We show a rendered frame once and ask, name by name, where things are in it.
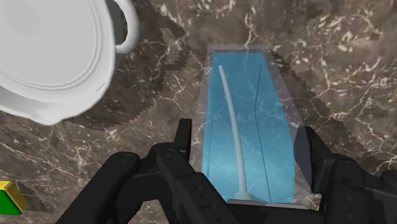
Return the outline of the clear bottle with blue liquid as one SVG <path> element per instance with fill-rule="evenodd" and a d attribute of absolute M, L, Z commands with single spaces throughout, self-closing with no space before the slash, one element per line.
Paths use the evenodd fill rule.
<path fill-rule="evenodd" d="M 270 49 L 211 45 L 193 121 L 193 162 L 225 202 L 308 209 L 302 119 Z"/>

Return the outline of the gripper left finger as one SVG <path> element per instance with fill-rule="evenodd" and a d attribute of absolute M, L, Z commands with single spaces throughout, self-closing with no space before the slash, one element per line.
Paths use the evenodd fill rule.
<path fill-rule="evenodd" d="M 239 224 L 209 180 L 188 158 L 192 121 L 180 119 L 173 142 L 140 158 L 112 154 L 55 224 L 129 224 L 146 201 L 158 200 L 171 224 Z"/>

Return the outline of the white teapot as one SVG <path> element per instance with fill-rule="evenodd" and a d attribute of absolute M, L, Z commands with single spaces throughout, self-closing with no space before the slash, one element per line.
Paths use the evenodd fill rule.
<path fill-rule="evenodd" d="M 0 111 L 42 125 L 88 111 L 138 37 L 131 0 L 0 0 Z"/>

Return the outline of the green and yellow box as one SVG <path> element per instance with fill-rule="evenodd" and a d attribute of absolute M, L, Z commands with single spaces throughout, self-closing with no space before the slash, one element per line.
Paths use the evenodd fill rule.
<path fill-rule="evenodd" d="M 11 181 L 0 180 L 0 214 L 21 215 L 28 202 Z"/>

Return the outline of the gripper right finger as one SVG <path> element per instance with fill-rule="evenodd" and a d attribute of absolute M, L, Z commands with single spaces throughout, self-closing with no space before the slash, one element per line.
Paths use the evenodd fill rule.
<path fill-rule="evenodd" d="M 294 153 L 311 192 L 321 195 L 323 224 L 397 224 L 397 171 L 370 174 L 307 126 L 297 129 Z"/>

